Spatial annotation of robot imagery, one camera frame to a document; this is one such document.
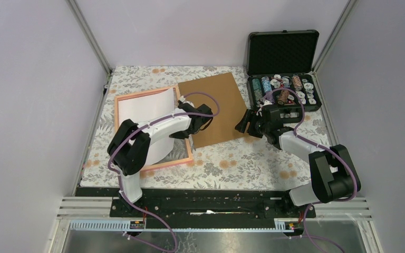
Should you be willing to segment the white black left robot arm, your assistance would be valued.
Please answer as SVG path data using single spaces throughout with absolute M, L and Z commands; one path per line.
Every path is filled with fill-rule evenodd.
M 108 169 L 118 176 L 119 194 L 124 199 L 122 210 L 131 217 L 142 211 L 140 170 L 147 163 L 150 147 L 166 138 L 187 139 L 198 133 L 217 113 L 202 104 L 179 102 L 173 111 L 144 122 L 124 120 L 111 140 L 107 152 Z

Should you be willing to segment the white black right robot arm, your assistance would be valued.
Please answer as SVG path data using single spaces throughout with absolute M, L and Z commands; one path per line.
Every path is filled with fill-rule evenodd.
M 361 189 L 345 146 L 325 147 L 301 136 L 295 128 L 284 125 L 275 105 L 266 105 L 257 112 L 246 110 L 235 130 L 257 138 L 265 137 L 275 148 L 309 164 L 310 182 L 289 190 L 285 195 L 287 199 L 281 203 L 282 212 L 288 217 L 295 217 L 307 204 L 351 200 Z

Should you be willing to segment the pink wooden picture frame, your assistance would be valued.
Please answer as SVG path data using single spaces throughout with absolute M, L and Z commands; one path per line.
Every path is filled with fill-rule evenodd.
M 114 99 L 114 130 L 117 131 L 124 120 L 135 123 L 153 120 L 177 108 L 179 88 L 163 87 L 143 92 L 118 95 Z M 162 169 L 193 161 L 188 139 L 166 137 L 150 146 L 146 164 L 142 171 Z

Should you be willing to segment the seascape photo print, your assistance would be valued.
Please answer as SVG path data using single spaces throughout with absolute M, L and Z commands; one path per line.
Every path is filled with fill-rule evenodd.
M 154 120 L 172 112 L 175 109 L 175 92 L 172 88 L 160 90 L 156 93 L 136 93 L 117 99 L 118 125 L 130 119 L 141 124 Z M 156 141 L 148 150 L 146 166 L 161 162 L 173 149 L 174 140 L 166 137 Z

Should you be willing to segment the brown cardboard backing board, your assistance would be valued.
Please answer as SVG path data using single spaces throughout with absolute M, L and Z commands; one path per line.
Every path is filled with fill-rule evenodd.
M 246 133 L 235 130 L 246 112 L 246 103 L 240 93 L 232 73 L 227 72 L 178 84 L 181 95 L 192 92 L 204 92 L 211 98 L 192 94 L 186 99 L 198 107 L 209 106 L 213 113 L 218 113 L 203 131 L 192 136 L 194 147 L 202 148 L 230 140 L 247 137 Z

